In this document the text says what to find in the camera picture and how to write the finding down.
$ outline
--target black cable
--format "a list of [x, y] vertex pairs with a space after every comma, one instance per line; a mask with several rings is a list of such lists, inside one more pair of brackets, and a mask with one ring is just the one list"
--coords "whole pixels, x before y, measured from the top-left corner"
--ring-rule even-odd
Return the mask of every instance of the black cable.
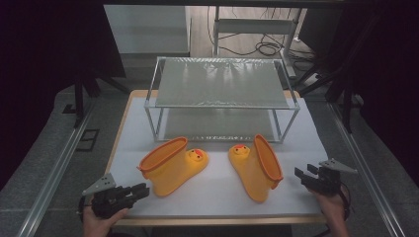
[[[291, 10], [292, 10], [292, 8], [289, 9], [287, 19], [290, 18]], [[268, 8], [266, 8], [266, 10], [262, 13], [260, 18], [262, 18], [263, 15], [266, 15], [267, 11], [268, 11]], [[275, 11], [276, 11], [276, 8], [274, 8], [274, 12], [272, 13], [271, 19], [274, 18]], [[209, 34], [209, 40], [210, 40], [211, 44], [214, 45], [214, 42], [213, 42], [213, 40], [211, 38], [211, 35], [210, 35], [210, 7], [208, 7], [208, 10], [207, 10], [207, 30], [208, 30], [208, 34]], [[240, 34], [232, 34], [232, 35], [229, 35], [229, 36], [218, 38], [218, 40], [223, 40], [223, 39], [231, 38], [231, 37], [238, 36], [238, 35], [240, 35]], [[273, 42], [264, 41], [265, 38], [269, 38]], [[281, 49], [284, 47], [284, 40], [285, 40], [284, 36], [283, 36], [283, 42], [278, 42], [273, 37], [270, 37], [266, 34], [263, 34], [260, 41], [255, 44], [255, 50], [250, 51], [250, 52], [240, 53], [240, 52], [233, 51], [229, 48], [222, 47], [222, 46], [219, 46], [218, 48], [227, 50], [231, 53], [234, 53], [236, 55], [241, 55], [241, 56], [250, 55], [250, 54], [255, 53], [257, 51], [264, 56], [274, 56], [274, 55], [280, 53]], [[314, 53], [308, 52], [308, 51], [299, 51], [299, 50], [290, 49], [290, 54], [289, 54], [290, 58], [297, 60], [296, 62], [293, 63], [294, 65], [296, 63], [299, 63], [299, 62], [312, 62], [312, 60], [313, 60], [313, 57], [297, 56], [297, 55], [294, 54], [294, 52], [314, 54]]]

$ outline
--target gray floor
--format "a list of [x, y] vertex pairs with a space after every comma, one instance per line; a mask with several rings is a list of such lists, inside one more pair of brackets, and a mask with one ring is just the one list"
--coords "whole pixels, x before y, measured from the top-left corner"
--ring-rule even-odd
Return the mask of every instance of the gray floor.
[[[234, 14], [262, 16], [264, 9], [255, 9], [248, 13], [234, 9]], [[194, 8], [191, 56], [210, 56], [211, 44], [206, 28], [207, 8]], [[235, 17], [231, 8], [223, 9], [221, 16]], [[240, 36], [227, 39], [226, 47], [245, 52], [252, 49], [254, 42], [260, 37], [250, 39]], [[293, 48], [307, 49], [302, 42], [294, 42]], [[222, 52], [223, 56], [234, 56]], [[261, 54], [249, 57], [264, 57]], [[127, 78], [117, 79], [131, 89], [145, 89], [152, 75], [153, 60], [140, 57], [129, 60], [124, 57]], [[82, 225], [76, 215], [76, 206], [80, 193], [92, 182], [103, 175], [107, 161], [114, 145], [115, 136], [123, 116], [128, 95], [99, 81], [102, 94], [97, 99], [86, 98], [86, 103], [93, 105], [93, 113], [86, 128], [100, 129], [98, 141], [91, 152], [74, 152], [66, 171], [42, 220], [39, 220], [36, 236], [81, 236]], [[306, 97], [307, 106], [317, 127], [317, 132], [330, 158], [338, 159], [347, 165], [357, 167], [356, 160], [351, 156], [350, 146], [345, 143], [343, 134], [337, 126], [334, 114], [329, 105], [324, 102], [322, 95], [324, 88], [314, 91]], [[55, 109], [38, 140], [28, 153], [26, 159], [16, 171], [15, 175], [0, 193], [0, 236], [16, 236], [21, 229], [28, 213], [33, 208], [34, 201], [47, 180], [57, 157], [68, 138], [74, 131], [74, 115], [62, 114], [67, 104], [74, 104], [72, 88], [57, 94]], [[419, 227], [419, 190], [398, 163], [397, 159], [383, 145], [379, 138], [366, 125], [359, 115], [358, 109], [351, 114], [353, 138], [358, 149], [366, 160], [371, 173], [377, 181], [385, 200], [398, 219], [405, 236], [417, 236]], [[383, 221], [385, 216], [379, 212], [379, 203], [372, 198], [372, 193], [366, 186], [366, 180], [360, 175], [344, 174], [342, 180], [351, 189], [354, 212], [348, 220], [352, 236], [391, 236]], [[322, 224], [293, 225], [293, 236], [313, 236], [324, 230]], [[118, 227], [118, 231], [135, 233], [145, 236], [144, 229]]]

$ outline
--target hand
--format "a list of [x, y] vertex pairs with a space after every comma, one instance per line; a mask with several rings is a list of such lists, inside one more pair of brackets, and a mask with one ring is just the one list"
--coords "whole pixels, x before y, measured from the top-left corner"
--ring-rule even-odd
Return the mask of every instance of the hand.
[[344, 220], [345, 218], [344, 202], [342, 201], [339, 195], [328, 197], [328, 196], [321, 195], [313, 190], [309, 190], [309, 191], [312, 194], [314, 194], [326, 218], [333, 218], [333, 219], [342, 218], [342, 220]]
[[128, 209], [122, 209], [109, 219], [102, 219], [95, 215], [91, 206], [84, 207], [83, 210], [83, 232], [84, 237], [106, 237], [111, 227], [118, 220], [126, 216]]
[[[345, 197], [348, 198], [348, 190], [343, 189], [343, 187], [341, 189]], [[339, 195], [328, 197], [313, 190], [309, 191], [314, 194], [320, 204], [332, 236], [349, 237], [349, 231], [345, 223], [345, 204], [341, 197]]]

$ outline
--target rain boot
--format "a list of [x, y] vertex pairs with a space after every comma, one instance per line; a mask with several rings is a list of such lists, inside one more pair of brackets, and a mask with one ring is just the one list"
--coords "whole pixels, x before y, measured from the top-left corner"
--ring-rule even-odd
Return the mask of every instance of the rain boot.
[[174, 138], [152, 150], [139, 163], [137, 169], [151, 181], [157, 196], [172, 194], [207, 166], [207, 153], [201, 149], [187, 151], [187, 144], [186, 137]]
[[283, 179], [277, 156], [268, 141], [260, 134], [253, 140], [252, 147], [243, 144], [231, 147], [228, 158], [246, 193], [255, 201], [264, 202]]

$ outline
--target metal frame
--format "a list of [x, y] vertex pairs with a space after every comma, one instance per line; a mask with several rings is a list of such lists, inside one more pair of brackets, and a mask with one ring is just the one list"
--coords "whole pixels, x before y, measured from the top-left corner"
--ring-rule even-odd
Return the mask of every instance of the metal frame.
[[286, 66], [288, 76], [294, 79], [296, 75], [289, 53], [301, 10], [300, 8], [297, 9], [292, 20], [220, 19], [219, 6], [216, 6], [213, 23], [212, 56], [218, 57], [218, 35], [220, 33], [287, 35], [287, 40], [284, 48], [280, 50], [280, 55]]

